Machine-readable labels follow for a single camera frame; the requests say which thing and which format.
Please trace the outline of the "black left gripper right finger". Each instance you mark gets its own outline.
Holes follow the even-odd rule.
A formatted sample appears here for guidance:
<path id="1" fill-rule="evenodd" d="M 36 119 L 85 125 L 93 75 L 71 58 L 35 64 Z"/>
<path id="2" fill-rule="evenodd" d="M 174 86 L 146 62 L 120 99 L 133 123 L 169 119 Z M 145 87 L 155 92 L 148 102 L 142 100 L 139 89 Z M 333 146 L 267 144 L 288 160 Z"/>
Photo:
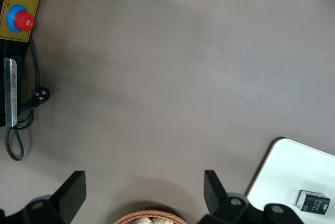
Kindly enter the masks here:
<path id="1" fill-rule="evenodd" d="M 244 195 L 227 193 L 213 170 L 204 171 L 204 200 L 208 214 L 199 223 L 303 223 L 286 205 L 272 203 L 259 210 Z"/>

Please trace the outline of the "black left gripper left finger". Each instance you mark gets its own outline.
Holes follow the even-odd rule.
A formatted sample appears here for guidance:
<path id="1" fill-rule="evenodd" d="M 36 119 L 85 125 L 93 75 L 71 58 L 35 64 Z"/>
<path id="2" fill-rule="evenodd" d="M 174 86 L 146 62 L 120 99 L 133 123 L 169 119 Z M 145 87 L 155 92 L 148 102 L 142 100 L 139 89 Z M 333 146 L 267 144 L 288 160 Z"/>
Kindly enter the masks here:
<path id="1" fill-rule="evenodd" d="M 85 200 L 85 172 L 75 171 L 48 199 L 31 201 L 10 216 L 1 210 L 1 223 L 71 223 Z"/>

